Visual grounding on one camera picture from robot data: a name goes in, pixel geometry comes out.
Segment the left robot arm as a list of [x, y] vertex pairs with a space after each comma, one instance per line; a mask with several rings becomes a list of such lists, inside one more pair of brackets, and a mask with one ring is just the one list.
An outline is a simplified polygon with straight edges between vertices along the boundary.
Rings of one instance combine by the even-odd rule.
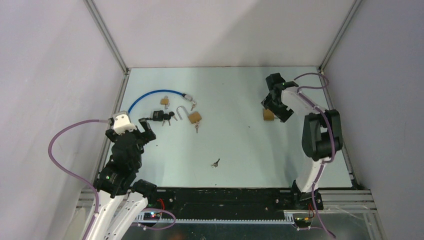
[[135, 180], [142, 167], [144, 146], [156, 139], [147, 118], [139, 119], [144, 131], [121, 112], [111, 118], [105, 134], [113, 143], [111, 156], [94, 182], [97, 195], [84, 240], [120, 240], [145, 208], [158, 202], [157, 185]]

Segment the large brass padlock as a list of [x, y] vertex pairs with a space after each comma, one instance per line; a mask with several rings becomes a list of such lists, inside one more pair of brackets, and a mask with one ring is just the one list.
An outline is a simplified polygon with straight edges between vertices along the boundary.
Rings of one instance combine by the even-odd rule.
[[264, 121], [274, 121], [275, 120], [274, 113], [272, 111], [270, 111], [269, 109], [263, 109], [262, 110], [262, 116], [263, 116]]

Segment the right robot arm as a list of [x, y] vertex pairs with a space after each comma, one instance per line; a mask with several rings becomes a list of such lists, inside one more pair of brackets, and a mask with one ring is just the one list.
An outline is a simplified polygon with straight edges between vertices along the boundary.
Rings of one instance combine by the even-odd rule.
[[280, 73], [265, 79], [268, 94], [261, 102], [264, 120], [285, 123], [296, 114], [303, 117], [301, 146], [309, 158], [290, 189], [291, 204], [297, 209], [318, 202], [319, 181], [327, 164], [343, 147], [340, 113], [325, 109], [303, 93], [305, 86], [286, 81]]

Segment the silver key pair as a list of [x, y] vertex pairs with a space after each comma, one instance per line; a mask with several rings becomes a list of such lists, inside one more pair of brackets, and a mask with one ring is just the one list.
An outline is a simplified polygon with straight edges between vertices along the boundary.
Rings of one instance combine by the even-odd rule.
[[195, 127], [195, 130], [196, 130], [196, 133], [198, 133], [199, 132], [200, 123], [199, 122], [196, 122], [194, 127]]

